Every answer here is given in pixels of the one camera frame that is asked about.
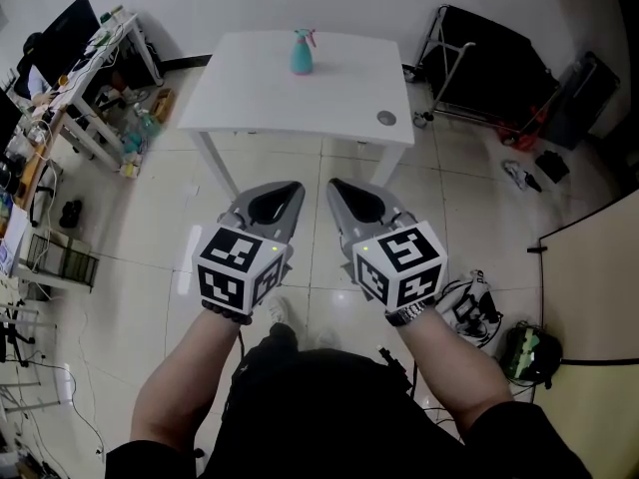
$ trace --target human hand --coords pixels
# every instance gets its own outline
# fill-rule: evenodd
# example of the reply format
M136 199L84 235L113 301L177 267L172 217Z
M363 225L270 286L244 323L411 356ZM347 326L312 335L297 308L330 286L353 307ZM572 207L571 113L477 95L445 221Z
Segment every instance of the human hand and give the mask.
M39 107L41 105L49 105L53 101L54 97L55 95L53 93L36 94L33 97L33 104L36 107Z

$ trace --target wristwatch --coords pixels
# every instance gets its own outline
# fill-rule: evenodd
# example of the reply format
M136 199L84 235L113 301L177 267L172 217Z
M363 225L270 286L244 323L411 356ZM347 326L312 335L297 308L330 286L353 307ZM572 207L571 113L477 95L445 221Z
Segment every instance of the wristwatch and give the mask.
M418 301L417 303L413 303L412 305L402 307L395 312L387 311L385 313L385 316L388 322L393 326L404 326L405 324L409 324L411 321L413 321L427 308L428 305L425 303L425 301Z

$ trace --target black shoe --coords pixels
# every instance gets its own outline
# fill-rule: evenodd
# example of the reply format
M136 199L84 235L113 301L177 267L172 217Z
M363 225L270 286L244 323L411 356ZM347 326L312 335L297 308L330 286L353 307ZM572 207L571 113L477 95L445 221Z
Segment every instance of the black shoe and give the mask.
M64 205L62 209L62 217L60 218L60 227L63 229L73 229L80 219L82 211L82 201L73 201Z

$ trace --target white wall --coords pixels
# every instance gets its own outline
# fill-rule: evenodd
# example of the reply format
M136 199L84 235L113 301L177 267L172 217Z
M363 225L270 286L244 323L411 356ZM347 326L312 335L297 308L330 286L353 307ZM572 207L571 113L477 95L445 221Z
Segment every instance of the white wall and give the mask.
M73 0L0 0L9 23L0 32L0 73L16 63L26 36L44 29ZM624 81L603 130L630 108L630 61L616 0L91 0L101 14L118 3L143 16L163 59L212 53L224 32L315 27L392 39L412 64L432 12L457 5L530 38L559 77L591 47Z

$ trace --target sneaker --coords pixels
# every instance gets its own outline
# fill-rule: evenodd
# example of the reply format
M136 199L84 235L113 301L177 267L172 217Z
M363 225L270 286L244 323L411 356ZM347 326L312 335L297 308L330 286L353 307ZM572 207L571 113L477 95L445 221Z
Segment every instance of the sneaker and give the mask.
M289 324L289 302L286 298L274 294L269 298L267 309L271 315L272 324Z
M325 328L321 331L316 341L316 349L337 349L341 350L339 336L332 328Z

